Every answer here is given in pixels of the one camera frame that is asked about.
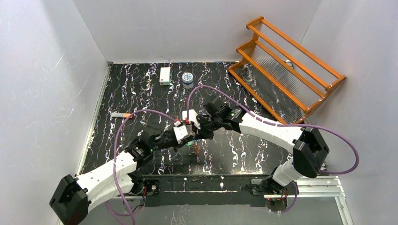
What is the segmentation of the metal keyring with red handle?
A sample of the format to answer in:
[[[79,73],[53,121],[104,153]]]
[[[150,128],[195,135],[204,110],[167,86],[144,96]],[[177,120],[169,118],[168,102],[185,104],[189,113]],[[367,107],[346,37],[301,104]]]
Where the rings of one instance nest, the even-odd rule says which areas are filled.
[[[198,140],[192,140],[186,143],[185,145],[188,146],[189,148],[193,149],[193,154],[199,155],[200,153],[200,147],[199,147],[199,142],[201,139]]]

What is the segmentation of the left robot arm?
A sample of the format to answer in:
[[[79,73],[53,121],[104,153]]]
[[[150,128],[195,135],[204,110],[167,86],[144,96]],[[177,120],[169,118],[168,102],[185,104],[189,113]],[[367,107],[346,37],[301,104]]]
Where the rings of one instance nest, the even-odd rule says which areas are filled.
[[[61,178],[49,205],[63,224],[77,225],[98,205],[130,192],[141,180],[136,170],[153,158],[154,151],[178,149],[193,139],[186,126],[158,134],[144,131],[117,155],[116,161],[76,177],[68,174]]]

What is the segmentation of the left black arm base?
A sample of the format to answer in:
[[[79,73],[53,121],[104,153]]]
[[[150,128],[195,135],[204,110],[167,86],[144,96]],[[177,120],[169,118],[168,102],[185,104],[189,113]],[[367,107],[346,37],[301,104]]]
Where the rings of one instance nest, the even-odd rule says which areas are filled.
[[[122,178],[119,180],[121,190],[125,195],[158,196],[160,181],[158,179],[143,179],[137,182]]]

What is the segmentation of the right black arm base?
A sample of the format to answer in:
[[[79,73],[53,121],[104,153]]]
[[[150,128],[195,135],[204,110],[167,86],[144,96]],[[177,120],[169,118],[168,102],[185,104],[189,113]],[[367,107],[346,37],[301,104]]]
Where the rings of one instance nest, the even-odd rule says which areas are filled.
[[[282,212],[287,209],[287,197],[289,191],[276,183],[273,179],[251,179],[249,184],[241,187],[241,190],[248,191],[254,196],[272,195],[265,198],[265,206],[271,212]]]

